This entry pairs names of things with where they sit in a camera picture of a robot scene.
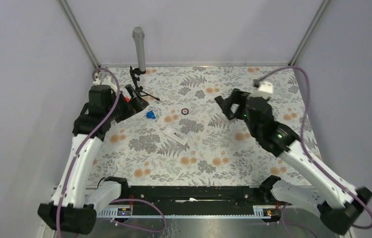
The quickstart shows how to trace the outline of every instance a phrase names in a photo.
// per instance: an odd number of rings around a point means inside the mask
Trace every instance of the white rectangular card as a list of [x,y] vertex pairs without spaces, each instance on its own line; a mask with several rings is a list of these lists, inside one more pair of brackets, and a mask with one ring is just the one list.
[[178,143],[182,144],[182,145],[185,145],[187,143],[187,141],[189,140],[189,137],[183,133],[181,133],[179,130],[171,127],[171,126],[167,126],[164,128],[164,130],[162,131],[166,136],[170,137],[171,139],[177,141]]

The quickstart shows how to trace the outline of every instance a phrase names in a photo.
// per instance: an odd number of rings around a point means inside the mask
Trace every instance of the blue object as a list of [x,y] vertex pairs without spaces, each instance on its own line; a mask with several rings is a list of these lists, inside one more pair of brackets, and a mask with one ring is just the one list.
[[147,113],[147,118],[155,119],[156,117],[155,117],[154,112],[153,112],[153,111],[149,111],[149,112]]

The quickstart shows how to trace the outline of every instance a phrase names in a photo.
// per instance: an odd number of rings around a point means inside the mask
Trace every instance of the floral patterned surface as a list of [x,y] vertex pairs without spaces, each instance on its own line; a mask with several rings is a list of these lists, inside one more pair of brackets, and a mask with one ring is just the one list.
[[[127,178],[130,185],[259,185],[277,175],[294,185],[309,183],[292,167],[259,147],[242,120],[228,121],[214,98],[233,88],[253,91],[252,80],[275,67],[149,67],[139,85],[159,97],[114,124],[93,163],[89,185],[102,177]],[[121,86],[132,84],[128,68],[110,68]],[[278,121],[299,132],[304,104],[292,70],[268,79]],[[182,115],[183,108],[189,109]],[[154,111],[156,119],[147,119]],[[162,133],[170,125],[189,136],[185,146]],[[306,144],[320,158],[309,122]]]

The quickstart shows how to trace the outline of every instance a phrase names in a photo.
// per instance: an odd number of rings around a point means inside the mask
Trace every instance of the black ring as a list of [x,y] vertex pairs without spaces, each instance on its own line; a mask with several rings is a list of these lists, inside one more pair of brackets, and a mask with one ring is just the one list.
[[189,114],[189,109],[187,109],[187,108],[183,108],[183,109],[181,110],[181,113],[182,113],[183,115],[187,115],[187,114]]

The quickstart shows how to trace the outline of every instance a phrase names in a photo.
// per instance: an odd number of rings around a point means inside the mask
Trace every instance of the white wall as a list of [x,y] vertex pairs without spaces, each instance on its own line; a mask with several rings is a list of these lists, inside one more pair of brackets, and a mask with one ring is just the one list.
[[91,72],[56,1],[0,1],[0,237],[36,236]]
[[[372,1],[332,1],[297,65],[311,77],[310,121],[323,159],[372,191]],[[357,224],[369,222],[364,214]]]
[[68,0],[101,64],[288,63],[321,0]]

